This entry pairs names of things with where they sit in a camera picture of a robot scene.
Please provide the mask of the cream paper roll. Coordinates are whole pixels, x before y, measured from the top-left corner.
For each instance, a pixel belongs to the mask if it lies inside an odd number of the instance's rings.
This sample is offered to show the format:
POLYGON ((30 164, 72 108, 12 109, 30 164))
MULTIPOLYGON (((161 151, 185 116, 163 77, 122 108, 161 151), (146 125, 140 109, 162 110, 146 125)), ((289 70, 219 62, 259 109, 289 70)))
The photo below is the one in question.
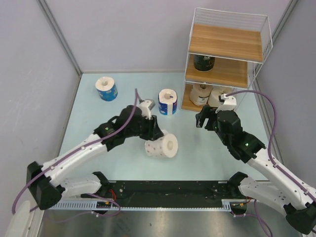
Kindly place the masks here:
POLYGON ((210 107, 218 108, 221 105, 219 101, 219 96, 222 94, 229 94, 233 92, 233 88, 231 87, 222 87, 222 86, 213 86, 213 89, 209 95, 207 104, 210 107))

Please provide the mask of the brown paper roll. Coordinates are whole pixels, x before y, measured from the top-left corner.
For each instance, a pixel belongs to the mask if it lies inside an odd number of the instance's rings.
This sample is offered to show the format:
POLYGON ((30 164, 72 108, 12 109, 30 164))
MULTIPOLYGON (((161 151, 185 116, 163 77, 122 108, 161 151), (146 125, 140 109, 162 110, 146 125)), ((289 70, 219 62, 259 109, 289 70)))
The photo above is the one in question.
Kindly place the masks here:
POLYGON ((190 101, 196 106, 204 106, 208 101, 212 89, 213 86, 211 85, 194 83, 190 92, 190 101))

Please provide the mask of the floral white paper roll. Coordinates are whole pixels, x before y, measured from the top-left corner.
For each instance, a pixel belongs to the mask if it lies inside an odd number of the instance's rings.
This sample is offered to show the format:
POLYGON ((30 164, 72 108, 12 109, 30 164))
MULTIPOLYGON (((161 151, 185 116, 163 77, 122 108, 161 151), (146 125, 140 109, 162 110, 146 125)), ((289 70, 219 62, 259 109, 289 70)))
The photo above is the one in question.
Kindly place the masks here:
POLYGON ((174 134, 167 132, 155 141, 146 141, 145 151, 151 157, 173 158, 178 152, 178 140, 174 134))

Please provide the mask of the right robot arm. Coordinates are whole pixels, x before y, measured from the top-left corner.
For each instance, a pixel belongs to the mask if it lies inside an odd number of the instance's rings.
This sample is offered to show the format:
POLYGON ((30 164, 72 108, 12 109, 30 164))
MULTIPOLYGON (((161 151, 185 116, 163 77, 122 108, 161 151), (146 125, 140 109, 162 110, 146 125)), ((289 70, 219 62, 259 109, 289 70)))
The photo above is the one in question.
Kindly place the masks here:
POLYGON ((196 127, 214 131, 229 153, 264 175, 271 186, 259 184, 241 172, 231 177, 228 193, 233 198, 252 197, 277 210, 298 232, 308 235, 316 226, 316 190, 295 176, 272 156, 265 144, 243 130, 234 111, 204 106, 196 114, 196 127))

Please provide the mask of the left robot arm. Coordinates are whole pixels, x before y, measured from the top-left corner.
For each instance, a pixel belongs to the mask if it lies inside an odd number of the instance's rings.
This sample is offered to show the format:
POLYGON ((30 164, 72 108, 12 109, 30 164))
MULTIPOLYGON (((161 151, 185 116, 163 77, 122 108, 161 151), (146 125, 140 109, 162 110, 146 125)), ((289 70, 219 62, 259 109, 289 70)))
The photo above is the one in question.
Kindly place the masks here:
POLYGON ((40 165, 36 161, 27 167, 27 188, 37 207, 46 210, 62 198, 96 194, 102 198, 108 194, 110 183, 102 172, 93 172, 84 178, 68 179, 68 175, 90 159, 122 145, 125 139, 139 137, 155 141, 164 136, 152 115, 152 103, 142 101, 138 106, 129 105, 119 116, 99 125, 83 142, 67 153, 40 165))

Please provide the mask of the dark green paper roll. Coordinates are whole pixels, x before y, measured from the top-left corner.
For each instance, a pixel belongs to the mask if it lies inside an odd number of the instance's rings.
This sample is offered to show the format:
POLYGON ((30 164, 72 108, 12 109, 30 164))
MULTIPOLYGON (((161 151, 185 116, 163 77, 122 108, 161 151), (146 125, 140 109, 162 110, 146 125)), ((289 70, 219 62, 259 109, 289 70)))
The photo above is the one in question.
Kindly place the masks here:
POLYGON ((200 72, 208 72, 213 69, 215 57, 194 55, 194 68, 200 72))

